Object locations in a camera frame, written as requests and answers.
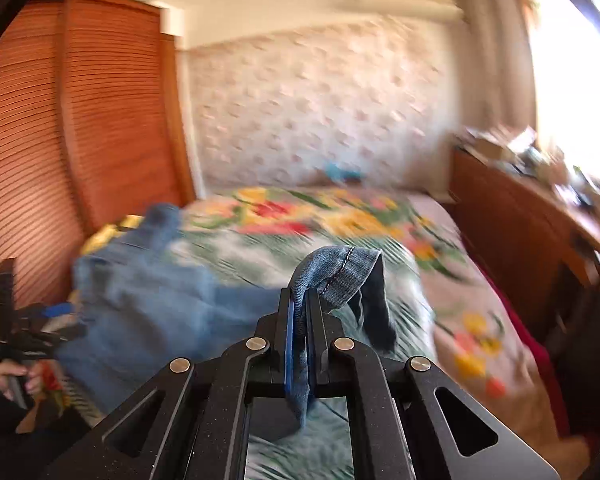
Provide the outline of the blue denim jeans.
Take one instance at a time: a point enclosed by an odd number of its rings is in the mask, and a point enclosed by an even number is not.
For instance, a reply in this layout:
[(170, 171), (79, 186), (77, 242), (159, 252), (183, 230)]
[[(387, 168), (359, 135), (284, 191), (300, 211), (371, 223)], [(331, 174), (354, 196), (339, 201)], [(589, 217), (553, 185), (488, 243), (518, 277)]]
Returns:
[[(109, 413), (169, 361), (219, 356), (254, 333), (276, 311), (280, 291), (222, 283), (205, 266), (178, 266), (164, 254), (178, 235), (181, 211), (169, 204), (73, 266), (84, 337), (63, 344), (55, 359), (102, 413)], [(288, 408), (303, 424), (312, 399), (306, 364), (304, 296), (315, 289), (325, 312), (349, 307), (370, 344), (396, 345), (385, 293), (382, 255), (352, 246), (318, 248), (294, 269), (292, 384)]]

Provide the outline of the yellow plush toy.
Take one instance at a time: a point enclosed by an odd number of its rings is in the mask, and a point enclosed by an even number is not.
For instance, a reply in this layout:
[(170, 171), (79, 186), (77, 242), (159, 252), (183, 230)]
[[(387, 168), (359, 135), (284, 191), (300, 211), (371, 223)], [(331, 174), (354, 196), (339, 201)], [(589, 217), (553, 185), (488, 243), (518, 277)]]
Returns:
[(91, 252), (97, 252), (125, 232), (135, 230), (143, 220), (143, 216), (128, 214), (117, 223), (106, 224), (85, 241), (80, 249), (80, 255), (85, 256)]

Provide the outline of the floral leaf bed cover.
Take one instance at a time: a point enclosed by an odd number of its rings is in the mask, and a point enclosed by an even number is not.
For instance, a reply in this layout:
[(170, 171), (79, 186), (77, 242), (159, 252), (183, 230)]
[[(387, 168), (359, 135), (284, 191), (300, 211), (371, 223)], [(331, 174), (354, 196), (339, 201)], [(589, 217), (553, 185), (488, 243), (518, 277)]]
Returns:
[(441, 206), (420, 196), (242, 188), (106, 226), (73, 266), (84, 335), (56, 356), (97, 422), (170, 359), (219, 356), (289, 287), (344, 332), (426, 356), (532, 448), (557, 438), (550, 397), (503, 301)]

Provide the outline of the wooden slatted wardrobe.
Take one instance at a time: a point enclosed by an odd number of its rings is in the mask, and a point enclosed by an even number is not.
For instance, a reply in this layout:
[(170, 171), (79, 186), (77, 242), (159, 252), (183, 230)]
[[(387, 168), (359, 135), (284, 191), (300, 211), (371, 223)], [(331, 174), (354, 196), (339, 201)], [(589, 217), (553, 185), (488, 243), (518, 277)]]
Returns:
[(134, 0), (30, 0), (0, 39), (0, 263), (56, 304), (87, 237), (195, 199), (175, 40)]

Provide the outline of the long wooden side cabinet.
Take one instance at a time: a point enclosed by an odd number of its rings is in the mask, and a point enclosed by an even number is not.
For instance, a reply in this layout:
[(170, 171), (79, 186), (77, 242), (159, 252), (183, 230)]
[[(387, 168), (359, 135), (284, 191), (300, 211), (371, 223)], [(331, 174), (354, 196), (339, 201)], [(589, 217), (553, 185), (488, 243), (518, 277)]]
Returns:
[(600, 350), (600, 220), (464, 148), (451, 159), (452, 217), (524, 327)]

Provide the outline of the blue item at headboard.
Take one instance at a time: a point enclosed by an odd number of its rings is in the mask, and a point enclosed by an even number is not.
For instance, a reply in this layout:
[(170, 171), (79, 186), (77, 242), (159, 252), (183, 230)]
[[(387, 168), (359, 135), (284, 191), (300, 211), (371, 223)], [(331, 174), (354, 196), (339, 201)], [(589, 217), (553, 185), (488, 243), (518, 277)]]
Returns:
[(330, 162), (324, 168), (325, 177), (336, 185), (360, 185), (364, 181), (364, 174), (360, 170), (342, 168)]

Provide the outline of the circle pattern sheer curtain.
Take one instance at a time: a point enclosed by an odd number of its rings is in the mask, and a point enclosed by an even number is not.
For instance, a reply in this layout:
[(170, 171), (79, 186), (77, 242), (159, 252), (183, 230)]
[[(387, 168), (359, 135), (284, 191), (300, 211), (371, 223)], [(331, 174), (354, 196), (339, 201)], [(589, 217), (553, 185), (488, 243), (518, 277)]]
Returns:
[(378, 188), (438, 192), (460, 120), (449, 31), (407, 18), (301, 27), (187, 55), (209, 188), (313, 186), (330, 162)]

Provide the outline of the window with wooden frame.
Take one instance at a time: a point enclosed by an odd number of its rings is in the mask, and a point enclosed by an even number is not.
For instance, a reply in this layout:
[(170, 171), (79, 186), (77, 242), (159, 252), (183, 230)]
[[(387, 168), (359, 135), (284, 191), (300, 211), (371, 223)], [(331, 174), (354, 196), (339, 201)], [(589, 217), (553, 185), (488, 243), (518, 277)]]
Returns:
[(540, 147), (600, 180), (600, 32), (570, 0), (524, 1)]

